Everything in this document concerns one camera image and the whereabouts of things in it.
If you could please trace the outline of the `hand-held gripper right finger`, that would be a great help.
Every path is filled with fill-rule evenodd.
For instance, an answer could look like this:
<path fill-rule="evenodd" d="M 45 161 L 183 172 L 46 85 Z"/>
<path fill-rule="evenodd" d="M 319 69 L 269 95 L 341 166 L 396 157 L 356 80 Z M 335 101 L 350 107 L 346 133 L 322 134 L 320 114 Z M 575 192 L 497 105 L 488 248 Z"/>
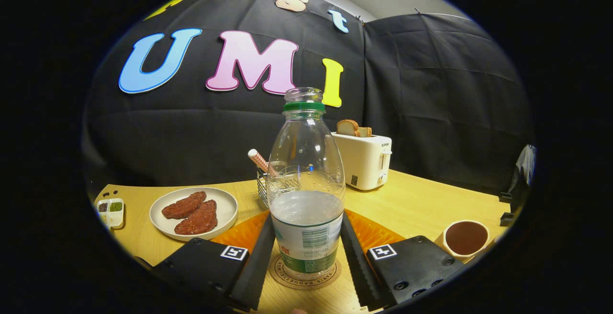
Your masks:
<path fill-rule="evenodd" d="M 351 210 L 341 239 L 359 303 L 370 311 L 411 301 L 464 268 L 427 237 L 404 238 Z"/>

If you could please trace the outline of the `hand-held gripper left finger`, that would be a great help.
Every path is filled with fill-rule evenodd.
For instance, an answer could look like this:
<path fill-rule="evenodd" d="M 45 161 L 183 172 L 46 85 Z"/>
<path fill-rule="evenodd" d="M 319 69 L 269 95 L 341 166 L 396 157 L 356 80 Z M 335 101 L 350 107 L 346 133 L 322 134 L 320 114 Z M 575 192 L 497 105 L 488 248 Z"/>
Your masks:
<path fill-rule="evenodd" d="M 272 218 L 265 211 L 216 238 L 192 238 L 152 271 L 210 305 L 257 310 L 273 244 Z"/>

